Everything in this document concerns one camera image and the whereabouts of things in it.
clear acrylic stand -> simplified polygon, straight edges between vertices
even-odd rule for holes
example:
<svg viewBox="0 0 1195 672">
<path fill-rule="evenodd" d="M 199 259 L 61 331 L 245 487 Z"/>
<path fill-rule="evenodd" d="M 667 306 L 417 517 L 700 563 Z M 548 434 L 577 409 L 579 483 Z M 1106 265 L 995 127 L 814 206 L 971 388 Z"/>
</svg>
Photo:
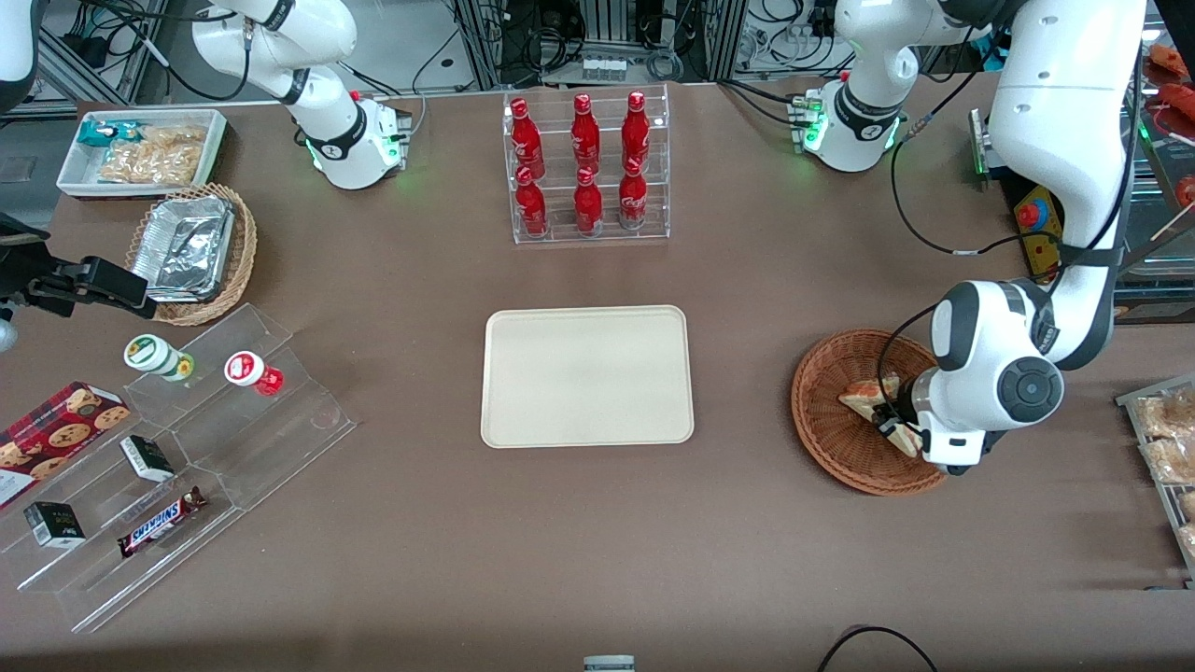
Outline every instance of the clear acrylic stand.
<svg viewBox="0 0 1195 672">
<path fill-rule="evenodd" d="M 245 304 L 182 348 L 196 362 L 185 381 L 142 375 L 127 386 L 136 414 L 0 513 L 0 552 L 18 587 L 54 593 L 72 630 L 93 631 L 353 430 L 356 423 L 284 347 L 289 338 Z M 263 397 L 225 380 L 225 361 L 243 349 L 283 372 L 278 395 Z M 129 434 L 154 439 L 174 477 L 139 478 L 120 447 Z M 207 506 L 121 557 L 118 537 L 192 487 Z M 68 550 L 38 546 L 23 513 L 33 501 L 69 503 L 87 540 Z"/>
<path fill-rule="evenodd" d="M 648 183 L 646 221 L 638 231 L 627 231 L 618 225 L 618 183 L 623 179 L 623 120 L 626 117 L 626 97 L 632 91 L 642 91 L 646 97 L 648 118 L 651 130 L 648 134 L 648 163 L 643 177 Z M 502 140 L 507 157 L 507 188 L 510 194 L 510 221 L 515 243 L 587 243 L 598 240 L 642 240 L 649 238 L 667 238 L 672 233 L 669 187 L 672 166 L 669 163 L 669 117 L 668 90 L 664 85 L 650 86 L 611 86 L 587 90 L 593 99 L 593 115 L 601 129 L 601 165 L 598 172 L 598 188 L 601 190 L 605 206 L 605 226 L 601 236 L 586 238 L 577 231 L 576 210 L 572 204 L 572 193 L 577 187 L 577 161 L 572 155 L 572 96 L 575 91 L 539 88 L 507 93 L 503 99 Z M 515 158 L 510 133 L 514 117 L 510 114 L 510 100 L 523 98 L 532 121 L 539 127 L 544 146 L 544 177 L 538 182 L 544 191 L 547 206 L 547 236 L 532 238 L 519 218 L 519 204 L 515 201 Z"/>
</svg>

small box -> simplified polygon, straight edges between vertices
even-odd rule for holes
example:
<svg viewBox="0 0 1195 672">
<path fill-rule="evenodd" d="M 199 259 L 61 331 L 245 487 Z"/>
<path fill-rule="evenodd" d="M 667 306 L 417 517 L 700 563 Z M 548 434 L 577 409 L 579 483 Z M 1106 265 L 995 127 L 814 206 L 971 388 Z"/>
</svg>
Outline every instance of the small box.
<svg viewBox="0 0 1195 672">
<path fill-rule="evenodd" d="M 174 477 L 174 468 L 170 465 L 170 460 L 153 439 L 131 434 L 121 439 L 121 450 L 124 451 L 124 457 L 129 458 L 129 464 L 137 476 L 158 483 Z"/>
<path fill-rule="evenodd" d="M 0 432 L 0 511 L 128 416 L 116 395 L 72 383 Z"/>
<path fill-rule="evenodd" d="M 25 520 L 39 546 L 73 549 L 87 540 L 71 505 L 33 502 L 25 507 Z"/>
</svg>

red button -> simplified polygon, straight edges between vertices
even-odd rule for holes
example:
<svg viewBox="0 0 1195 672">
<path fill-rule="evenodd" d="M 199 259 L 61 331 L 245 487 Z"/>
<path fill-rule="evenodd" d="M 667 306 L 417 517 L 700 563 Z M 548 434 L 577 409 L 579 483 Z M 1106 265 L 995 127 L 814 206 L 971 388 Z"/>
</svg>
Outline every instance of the red button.
<svg viewBox="0 0 1195 672">
<path fill-rule="evenodd" d="M 1035 203 L 1021 206 L 1017 210 L 1017 222 L 1025 228 L 1035 226 L 1042 216 L 1041 209 Z"/>
</svg>

brown tabletop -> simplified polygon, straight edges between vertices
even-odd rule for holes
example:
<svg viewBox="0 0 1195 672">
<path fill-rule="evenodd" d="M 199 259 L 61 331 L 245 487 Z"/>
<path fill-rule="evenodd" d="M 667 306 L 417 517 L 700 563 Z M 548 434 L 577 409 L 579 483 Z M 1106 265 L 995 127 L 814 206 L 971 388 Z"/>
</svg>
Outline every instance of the brown tabletop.
<svg viewBox="0 0 1195 672">
<path fill-rule="evenodd" d="M 911 216 L 955 246 L 1011 226 L 999 193 L 967 177 L 966 111 L 993 83 L 901 153 Z M 919 84 L 911 114 L 944 92 Z M 314 172 L 284 109 L 225 108 L 216 178 L 261 231 L 246 299 L 295 331 L 361 426 L 96 635 L 69 635 L 51 595 L 10 584 L 0 670 L 569 671 L 631 653 L 644 672 L 791 671 L 856 623 L 903 630 L 943 670 L 1195 660 L 1195 594 L 1141 591 L 1179 586 L 1182 560 L 1111 401 L 1195 368 L 1195 329 L 1117 330 L 1053 419 L 966 477 L 912 499 L 850 490 L 797 442 L 801 355 L 840 329 L 890 329 L 956 281 L 1023 274 L 1019 251 L 926 249 L 885 165 L 835 173 L 717 86 L 670 93 L 673 238 L 589 249 L 511 243 L 501 96 L 433 100 L 411 169 L 360 193 Z M 145 208 L 63 197 L 53 250 L 123 258 Z M 491 313 L 637 304 L 688 317 L 690 441 L 482 442 Z M 146 329 L 94 306 L 18 324 L 4 419 L 69 380 L 120 389 L 121 348 Z M 923 668 L 868 635 L 832 670 L 869 665 Z"/>
</svg>

black box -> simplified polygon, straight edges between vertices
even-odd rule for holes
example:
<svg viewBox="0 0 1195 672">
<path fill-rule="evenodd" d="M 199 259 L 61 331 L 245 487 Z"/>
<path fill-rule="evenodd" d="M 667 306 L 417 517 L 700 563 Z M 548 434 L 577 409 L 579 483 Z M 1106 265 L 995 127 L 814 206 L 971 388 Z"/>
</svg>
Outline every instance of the black box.
<svg viewBox="0 0 1195 672">
<path fill-rule="evenodd" d="M 153 439 L 133 434 L 121 439 L 121 450 L 124 451 L 124 457 L 129 458 L 129 464 L 137 476 L 159 483 L 174 477 L 174 468 L 170 465 Z"/>
<path fill-rule="evenodd" d="M 87 540 L 71 505 L 33 502 L 25 507 L 25 520 L 39 546 L 73 549 Z"/>
</svg>

